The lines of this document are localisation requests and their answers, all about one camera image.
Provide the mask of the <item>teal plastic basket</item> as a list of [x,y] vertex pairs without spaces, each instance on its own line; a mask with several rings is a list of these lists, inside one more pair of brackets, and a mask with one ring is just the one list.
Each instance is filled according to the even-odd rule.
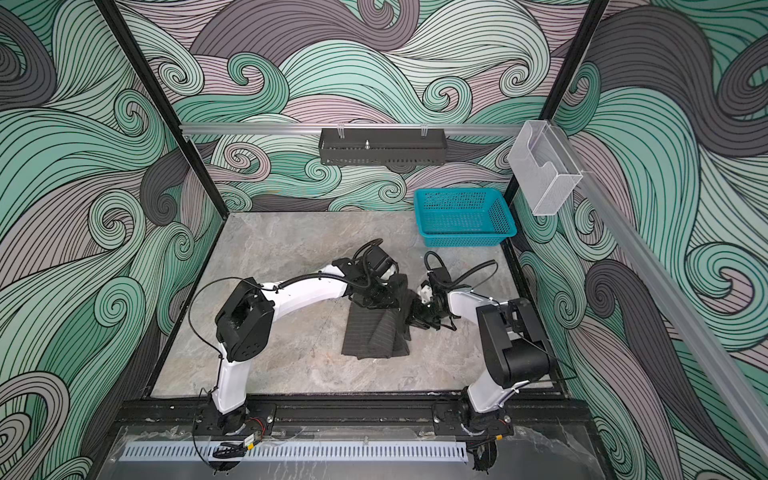
[[506,200],[492,188],[418,189],[414,212],[430,248],[496,246],[518,233]]

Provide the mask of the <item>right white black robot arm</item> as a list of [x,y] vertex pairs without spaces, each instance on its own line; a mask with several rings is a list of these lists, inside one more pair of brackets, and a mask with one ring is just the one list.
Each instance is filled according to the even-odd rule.
[[454,330],[454,321],[463,318],[477,327],[484,371],[465,388],[456,416],[468,434],[486,433],[504,416],[507,400],[521,388],[551,376],[556,359],[528,300],[501,302],[465,283],[485,268],[496,269],[497,261],[488,260],[452,278],[443,259],[428,251],[424,266],[427,279],[411,302],[405,324],[424,330]]

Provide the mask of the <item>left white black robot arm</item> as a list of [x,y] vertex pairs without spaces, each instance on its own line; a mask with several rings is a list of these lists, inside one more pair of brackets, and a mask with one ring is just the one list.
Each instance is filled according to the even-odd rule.
[[215,318],[220,366],[211,401],[218,433],[234,434],[244,427],[251,360],[266,348],[275,321],[313,304],[345,297],[363,309],[402,311],[407,276],[381,243],[374,239],[352,257],[280,282],[260,284],[252,277],[239,281]]

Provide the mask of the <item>dark pinstriped long sleeve shirt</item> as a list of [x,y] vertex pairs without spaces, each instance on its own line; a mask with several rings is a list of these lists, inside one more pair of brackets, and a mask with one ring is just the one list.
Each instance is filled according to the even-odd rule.
[[341,354],[362,359],[389,359],[410,354],[407,319],[416,294],[406,274],[395,274],[389,283],[395,304],[383,309],[364,308],[354,302],[349,315]]

